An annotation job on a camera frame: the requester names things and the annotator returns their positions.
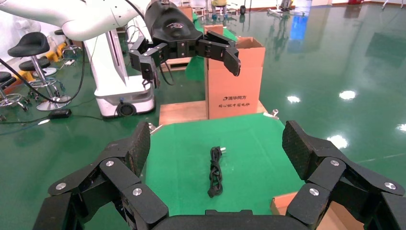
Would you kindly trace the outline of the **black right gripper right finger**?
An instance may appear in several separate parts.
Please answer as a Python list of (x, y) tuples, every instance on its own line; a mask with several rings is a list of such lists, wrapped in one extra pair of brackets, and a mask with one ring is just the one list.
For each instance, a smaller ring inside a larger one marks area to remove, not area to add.
[(406, 191), (399, 183), (351, 161), (293, 120), (285, 124), (282, 148), (304, 181), (287, 207), (288, 217), (314, 230), (335, 202), (366, 230), (405, 229)]

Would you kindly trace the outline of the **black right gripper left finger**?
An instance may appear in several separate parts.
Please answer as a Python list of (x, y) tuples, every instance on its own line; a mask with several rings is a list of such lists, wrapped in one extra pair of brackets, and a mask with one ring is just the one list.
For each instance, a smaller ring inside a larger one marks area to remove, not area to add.
[(35, 230), (82, 230), (96, 212), (112, 203), (132, 230), (151, 230), (169, 216), (163, 201), (142, 182), (155, 127), (140, 122), (131, 136), (110, 142), (98, 158), (54, 182)]

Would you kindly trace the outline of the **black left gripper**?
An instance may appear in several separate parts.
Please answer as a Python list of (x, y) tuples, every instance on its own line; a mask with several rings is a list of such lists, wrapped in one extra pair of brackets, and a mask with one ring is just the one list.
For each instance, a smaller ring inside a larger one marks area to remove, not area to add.
[(141, 72), (142, 85), (160, 86), (158, 68), (168, 59), (196, 55), (223, 62), (234, 76), (240, 74), (241, 61), (236, 42), (214, 31), (203, 34), (172, 2), (156, 0), (146, 8), (144, 21), (152, 42), (139, 36), (129, 49), (133, 69)]

